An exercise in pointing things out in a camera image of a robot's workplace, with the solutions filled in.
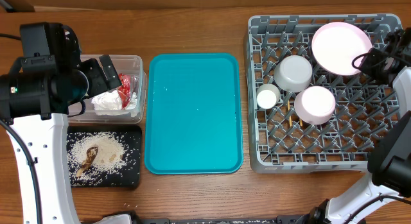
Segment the cream paper cup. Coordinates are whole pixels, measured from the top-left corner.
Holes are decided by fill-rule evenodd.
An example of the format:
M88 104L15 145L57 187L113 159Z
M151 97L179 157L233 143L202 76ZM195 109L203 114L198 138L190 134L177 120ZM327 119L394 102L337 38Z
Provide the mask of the cream paper cup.
M263 84L257 90L256 101L260 108L270 109L274 107L280 99L280 91L273 84Z

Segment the pink plate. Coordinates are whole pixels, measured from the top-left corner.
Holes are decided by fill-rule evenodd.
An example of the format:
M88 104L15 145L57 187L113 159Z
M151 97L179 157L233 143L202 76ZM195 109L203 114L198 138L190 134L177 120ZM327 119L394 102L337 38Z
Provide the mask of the pink plate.
M311 50L317 63L330 73L352 76L360 71L361 55L372 48L370 38L360 28L346 22L331 22L321 26L311 40Z

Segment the white napkin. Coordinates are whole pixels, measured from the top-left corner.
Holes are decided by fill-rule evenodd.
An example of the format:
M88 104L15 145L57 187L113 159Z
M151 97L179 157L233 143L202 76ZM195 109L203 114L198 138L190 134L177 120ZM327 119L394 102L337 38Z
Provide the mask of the white napkin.
M137 94L132 93L130 101L123 108L123 100L121 94L114 90L112 92L104 92L98 96L93 97L91 103L94 105L96 114L99 116L119 116L130 114L135 117L138 113L137 109Z

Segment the red snack wrapper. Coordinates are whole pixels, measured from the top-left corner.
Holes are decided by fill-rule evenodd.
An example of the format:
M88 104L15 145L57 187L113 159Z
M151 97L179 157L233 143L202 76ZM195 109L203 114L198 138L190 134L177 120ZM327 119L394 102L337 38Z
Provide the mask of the red snack wrapper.
M132 77L127 74L119 74L122 85L117 88L117 92L122 102L122 109L125 109L130 103L130 98L132 97Z

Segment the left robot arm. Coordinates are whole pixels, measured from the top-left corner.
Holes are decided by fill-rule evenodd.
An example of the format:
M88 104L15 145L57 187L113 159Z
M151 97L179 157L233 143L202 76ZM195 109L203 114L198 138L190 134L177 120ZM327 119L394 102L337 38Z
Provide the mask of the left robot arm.
M115 89L107 55L81 60L64 24L23 24L23 55L1 77L1 126L12 142L25 223L78 223L67 163L69 107Z

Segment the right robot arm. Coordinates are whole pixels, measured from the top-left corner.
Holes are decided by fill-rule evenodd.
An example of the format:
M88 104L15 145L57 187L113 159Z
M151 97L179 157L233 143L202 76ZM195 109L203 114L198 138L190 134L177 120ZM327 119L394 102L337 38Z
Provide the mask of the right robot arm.
M367 163L368 172L346 192L324 200L298 223L365 223L380 207L410 198L410 28L386 35L386 46L359 55L354 68L396 93L400 118L378 141Z

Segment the grey bowl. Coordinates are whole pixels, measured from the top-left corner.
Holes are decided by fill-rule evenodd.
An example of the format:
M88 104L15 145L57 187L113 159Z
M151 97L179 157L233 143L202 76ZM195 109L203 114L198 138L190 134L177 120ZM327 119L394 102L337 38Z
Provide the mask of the grey bowl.
M307 59L299 55L284 58L274 69L274 81L283 90L300 92L311 82L313 69Z

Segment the pink bowl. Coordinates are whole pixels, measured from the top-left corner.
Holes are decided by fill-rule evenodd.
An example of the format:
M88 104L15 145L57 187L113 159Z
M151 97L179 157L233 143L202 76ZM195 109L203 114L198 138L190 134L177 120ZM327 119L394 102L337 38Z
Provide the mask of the pink bowl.
M294 101L297 116L311 125L321 125L329 121L335 106L334 95L321 86L308 87L298 93Z

